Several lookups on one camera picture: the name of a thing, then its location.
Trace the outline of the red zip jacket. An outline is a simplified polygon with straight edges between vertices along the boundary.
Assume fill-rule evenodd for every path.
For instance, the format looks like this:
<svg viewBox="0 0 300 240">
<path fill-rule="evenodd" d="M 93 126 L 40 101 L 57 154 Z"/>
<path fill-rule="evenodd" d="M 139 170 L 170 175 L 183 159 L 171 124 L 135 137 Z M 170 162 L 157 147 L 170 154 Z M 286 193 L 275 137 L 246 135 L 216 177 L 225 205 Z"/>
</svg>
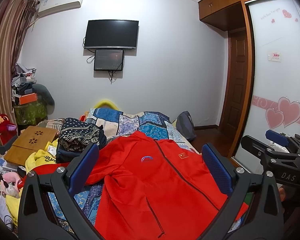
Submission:
<svg viewBox="0 0 300 240">
<path fill-rule="evenodd" d="M 139 131 L 24 181 L 21 239 L 198 239 L 227 199 L 200 154 Z"/>
</svg>

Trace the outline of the navy patterned folded clothes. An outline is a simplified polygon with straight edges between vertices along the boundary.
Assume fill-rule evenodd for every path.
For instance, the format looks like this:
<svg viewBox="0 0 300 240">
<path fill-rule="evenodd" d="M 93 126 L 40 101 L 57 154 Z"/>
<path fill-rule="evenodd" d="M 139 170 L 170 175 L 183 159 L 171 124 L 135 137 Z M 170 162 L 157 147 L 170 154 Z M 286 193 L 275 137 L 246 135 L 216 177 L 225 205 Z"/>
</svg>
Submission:
<svg viewBox="0 0 300 240">
<path fill-rule="evenodd" d="M 99 149 L 106 146 L 107 137 L 103 126 L 82 122 L 75 118 L 66 118 L 62 124 L 57 145 L 56 163 L 68 163 L 78 157 L 90 144 Z"/>
</svg>

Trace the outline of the yellow duck kids garment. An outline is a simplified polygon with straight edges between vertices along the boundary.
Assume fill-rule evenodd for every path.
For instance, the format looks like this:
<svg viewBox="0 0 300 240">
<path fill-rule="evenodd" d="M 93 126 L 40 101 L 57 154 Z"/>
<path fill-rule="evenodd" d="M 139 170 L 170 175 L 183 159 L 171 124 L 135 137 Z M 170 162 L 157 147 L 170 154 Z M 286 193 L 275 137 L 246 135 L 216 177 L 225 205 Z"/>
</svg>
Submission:
<svg viewBox="0 0 300 240">
<path fill-rule="evenodd" d="M 53 142 L 48 142 L 43 150 L 38 150 L 33 152 L 25 161 L 25 170 L 26 173 L 30 172 L 37 166 L 42 166 L 46 164 L 55 164 L 56 163 L 56 153 L 51 154 L 48 150 L 52 147 L 57 148 L 58 139 Z M 18 212 L 20 205 L 20 198 L 14 198 L 6 195 L 6 206 L 8 211 L 11 214 L 13 224 L 18 226 Z"/>
</svg>

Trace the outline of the white sliding wardrobe door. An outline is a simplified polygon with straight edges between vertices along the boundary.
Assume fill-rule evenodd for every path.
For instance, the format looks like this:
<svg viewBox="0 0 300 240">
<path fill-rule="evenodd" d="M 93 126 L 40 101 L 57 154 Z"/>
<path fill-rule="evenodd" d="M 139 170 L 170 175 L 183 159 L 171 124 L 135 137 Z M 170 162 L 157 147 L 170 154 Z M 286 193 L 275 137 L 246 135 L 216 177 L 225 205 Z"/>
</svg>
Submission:
<svg viewBox="0 0 300 240">
<path fill-rule="evenodd" d="M 244 134 L 272 146 L 272 129 L 300 135 L 300 7 L 294 0 L 246 2 L 254 42 L 254 85 Z"/>
</svg>

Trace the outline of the pink plush toy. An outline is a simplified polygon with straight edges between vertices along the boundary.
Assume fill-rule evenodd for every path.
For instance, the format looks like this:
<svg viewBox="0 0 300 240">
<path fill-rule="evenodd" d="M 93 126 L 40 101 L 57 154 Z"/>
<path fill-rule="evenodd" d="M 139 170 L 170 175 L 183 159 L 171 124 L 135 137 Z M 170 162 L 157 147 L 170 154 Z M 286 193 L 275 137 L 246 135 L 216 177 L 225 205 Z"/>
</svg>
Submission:
<svg viewBox="0 0 300 240">
<path fill-rule="evenodd" d="M 20 198 L 20 191 L 24 184 L 16 172 L 7 172 L 0 175 L 0 185 L 6 195 Z"/>
</svg>

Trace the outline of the wooden lap desk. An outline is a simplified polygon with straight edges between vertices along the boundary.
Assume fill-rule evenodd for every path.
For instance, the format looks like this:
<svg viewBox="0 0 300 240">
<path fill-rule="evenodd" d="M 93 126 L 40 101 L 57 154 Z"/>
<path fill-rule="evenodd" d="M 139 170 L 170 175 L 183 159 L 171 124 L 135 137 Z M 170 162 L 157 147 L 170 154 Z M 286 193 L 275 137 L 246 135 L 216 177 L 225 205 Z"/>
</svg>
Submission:
<svg viewBox="0 0 300 240">
<path fill-rule="evenodd" d="M 48 142 L 53 142 L 57 132 L 53 128 L 29 126 L 14 141 L 4 159 L 8 163 L 24 166 L 32 153 L 43 150 Z"/>
</svg>

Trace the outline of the brown wooden door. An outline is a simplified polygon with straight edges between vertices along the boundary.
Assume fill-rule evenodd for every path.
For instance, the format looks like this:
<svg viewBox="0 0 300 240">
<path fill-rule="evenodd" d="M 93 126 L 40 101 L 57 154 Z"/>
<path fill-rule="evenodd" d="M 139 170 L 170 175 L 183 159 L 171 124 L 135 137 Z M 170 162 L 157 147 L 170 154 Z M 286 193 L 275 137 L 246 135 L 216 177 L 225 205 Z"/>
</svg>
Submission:
<svg viewBox="0 0 300 240">
<path fill-rule="evenodd" d="M 233 138 L 241 118 L 245 89 L 247 84 L 248 45 L 245 29 L 232 31 L 229 34 L 229 57 L 225 99 L 220 131 Z"/>
</svg>

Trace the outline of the green storage box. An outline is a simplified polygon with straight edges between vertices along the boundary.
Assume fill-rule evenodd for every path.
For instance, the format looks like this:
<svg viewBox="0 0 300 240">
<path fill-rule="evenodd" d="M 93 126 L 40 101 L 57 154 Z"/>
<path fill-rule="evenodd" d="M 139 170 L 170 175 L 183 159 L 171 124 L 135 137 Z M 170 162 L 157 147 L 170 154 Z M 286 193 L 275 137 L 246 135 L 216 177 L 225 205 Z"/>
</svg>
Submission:
<svg viewBox="0 0 300 240">
<path fill-rule="evenodd" d="M 36 126 L 47 117 L 47 107 L 45 103 L 35 101 L 14 106 L 14 113 L 18 125 Z"/>
</svg>

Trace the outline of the blue patchwork bedspread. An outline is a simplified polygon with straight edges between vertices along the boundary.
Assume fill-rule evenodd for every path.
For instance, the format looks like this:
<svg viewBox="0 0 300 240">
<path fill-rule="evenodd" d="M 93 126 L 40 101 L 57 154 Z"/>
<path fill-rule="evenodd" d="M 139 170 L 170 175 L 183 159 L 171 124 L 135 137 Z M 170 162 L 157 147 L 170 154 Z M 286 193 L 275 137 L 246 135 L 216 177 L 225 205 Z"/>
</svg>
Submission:
<svg viewBox="0 0 300 240">
<path fill-rule="evenodd" d="M 96 108 L 83 122 L 107 142 L 75 200 L 105 239 L 197 239 L 225 203 L 168 116 Z"/>
</svg>

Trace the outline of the red plush toy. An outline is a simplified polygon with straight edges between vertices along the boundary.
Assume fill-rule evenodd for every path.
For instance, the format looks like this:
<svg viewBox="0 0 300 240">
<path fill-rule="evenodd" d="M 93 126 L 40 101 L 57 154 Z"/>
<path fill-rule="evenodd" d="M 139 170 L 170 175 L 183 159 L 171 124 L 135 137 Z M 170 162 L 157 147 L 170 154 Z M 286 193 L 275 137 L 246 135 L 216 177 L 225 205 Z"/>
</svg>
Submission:
<svg viewBox="0 0 300 240">
<path fill-rule="evenodd" d="M 17 126 L 6 114 L 0 114 L 0 145 L 5 145 L 15 135 L 17 135 Z"/>
</svg>

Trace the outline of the yellow round cushion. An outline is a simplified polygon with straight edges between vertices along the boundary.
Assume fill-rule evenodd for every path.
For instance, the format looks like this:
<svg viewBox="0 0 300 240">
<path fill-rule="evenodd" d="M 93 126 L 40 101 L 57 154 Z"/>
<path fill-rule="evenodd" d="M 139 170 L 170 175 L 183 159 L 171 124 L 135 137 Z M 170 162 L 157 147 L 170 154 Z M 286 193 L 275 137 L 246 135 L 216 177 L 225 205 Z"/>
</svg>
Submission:
<svg viewBox="0 0 300 240">
<path fill-rule="evenodd" d="M 109 109 L 114 109 L 114 110 L 119 110 L 119 108 L 110 100 L 101 100 L 97 102 L 94 106 L 94 108 L 109 108 Z"/>
</svg>

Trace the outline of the orange box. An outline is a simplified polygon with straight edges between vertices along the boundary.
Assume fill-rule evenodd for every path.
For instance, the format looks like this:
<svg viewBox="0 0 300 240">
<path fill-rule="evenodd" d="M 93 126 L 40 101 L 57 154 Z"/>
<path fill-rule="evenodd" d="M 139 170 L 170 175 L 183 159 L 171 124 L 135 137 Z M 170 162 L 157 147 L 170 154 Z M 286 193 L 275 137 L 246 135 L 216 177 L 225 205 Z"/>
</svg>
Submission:
<svg viewBox="0 0 300 240">
<path fill-rule="evenodd" d="M 38 96 L 36 93 L 14 96 L 14 100 L 17 105 L 24 105 L 27 103 L 35 102 L 35 101 L 37 101 L 37 99 L 38 99 Z"/>
</svg>

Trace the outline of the pile of clutter on box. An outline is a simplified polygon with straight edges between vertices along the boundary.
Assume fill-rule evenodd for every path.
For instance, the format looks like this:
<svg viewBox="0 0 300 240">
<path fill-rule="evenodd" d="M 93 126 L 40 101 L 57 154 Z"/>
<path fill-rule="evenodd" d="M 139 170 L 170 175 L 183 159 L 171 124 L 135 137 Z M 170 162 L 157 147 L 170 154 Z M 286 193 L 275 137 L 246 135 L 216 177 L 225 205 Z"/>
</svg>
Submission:
<svg viewBox="0 0 300 240">
<path fill-rule="evenodd" d="M 17 62 L 15 64 L 16 76 L 12 79 L 12 95 L 24 96 L 33 93 L 33 85 L 36 80 L 36 68 L 27 68 Z"/>
</svg>

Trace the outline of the wooden overhead cabinet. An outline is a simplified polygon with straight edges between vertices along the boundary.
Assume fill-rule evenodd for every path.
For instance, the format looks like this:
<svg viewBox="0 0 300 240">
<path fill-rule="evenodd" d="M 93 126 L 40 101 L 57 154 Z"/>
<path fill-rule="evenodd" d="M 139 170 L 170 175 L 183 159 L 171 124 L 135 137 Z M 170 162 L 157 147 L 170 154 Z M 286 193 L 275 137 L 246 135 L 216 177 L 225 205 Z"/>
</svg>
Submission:
<svg viewBox="0 0 300 240">
<path fill-rule="evenodd" d="M 244 28 L 242 1 L 249 0 L 200 0 L 199 20 L 222 31 Z"/>
</svg>

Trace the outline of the striped brown curtain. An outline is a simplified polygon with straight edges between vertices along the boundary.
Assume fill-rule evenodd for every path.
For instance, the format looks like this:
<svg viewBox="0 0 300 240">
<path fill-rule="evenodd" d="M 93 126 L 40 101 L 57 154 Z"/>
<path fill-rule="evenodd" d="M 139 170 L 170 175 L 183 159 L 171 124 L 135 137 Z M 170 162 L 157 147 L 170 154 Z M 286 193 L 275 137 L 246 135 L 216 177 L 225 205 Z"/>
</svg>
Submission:
<svg viewBox="0 0 300 240">
<path fill-rule="evenodd" d="M 38 0 L 2 0 L 0 3 L 0 114 L 15 122 L 12 77 Z"/>
</svg>

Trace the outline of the white air conditioner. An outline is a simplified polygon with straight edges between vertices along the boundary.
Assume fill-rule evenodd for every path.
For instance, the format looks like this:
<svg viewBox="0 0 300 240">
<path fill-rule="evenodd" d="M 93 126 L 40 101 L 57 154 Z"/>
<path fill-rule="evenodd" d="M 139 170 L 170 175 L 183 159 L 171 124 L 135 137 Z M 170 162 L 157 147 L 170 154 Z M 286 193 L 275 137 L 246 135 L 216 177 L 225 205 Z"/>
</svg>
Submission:
<svg viewBox="0 0 300 240">
<path fill-rule="evenodd" d="M 58 12 L 81 7 L 83 0 L 42 0 L 38 9 L 38 17 L 42 18 Z"/>
</svg>

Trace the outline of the small wall monitor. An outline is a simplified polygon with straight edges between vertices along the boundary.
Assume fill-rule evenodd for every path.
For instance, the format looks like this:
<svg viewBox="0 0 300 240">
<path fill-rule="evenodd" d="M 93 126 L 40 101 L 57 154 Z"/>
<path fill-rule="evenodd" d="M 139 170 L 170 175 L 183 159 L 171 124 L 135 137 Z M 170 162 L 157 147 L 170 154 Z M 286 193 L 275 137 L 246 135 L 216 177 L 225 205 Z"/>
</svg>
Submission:
<svg viewBox="0 0 300 240">
<path fill-rule="evenodd" d="M 95 50 L 94 71 L 121 71 L 124 61 L 124 50 Z"/>
</svg>

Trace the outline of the black wall television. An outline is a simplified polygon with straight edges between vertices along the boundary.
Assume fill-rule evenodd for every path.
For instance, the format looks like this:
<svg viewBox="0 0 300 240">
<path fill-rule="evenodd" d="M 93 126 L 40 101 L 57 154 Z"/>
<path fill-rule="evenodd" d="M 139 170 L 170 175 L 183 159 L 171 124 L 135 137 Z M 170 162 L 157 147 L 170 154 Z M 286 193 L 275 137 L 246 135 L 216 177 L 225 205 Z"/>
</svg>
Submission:
<svg viewBox="0 0 300 240">
<path fill-rule="evenodd" d="M 85 49 L 136 49 L 139 21 L 89 20 L 84 38 Z"/>
</svg>

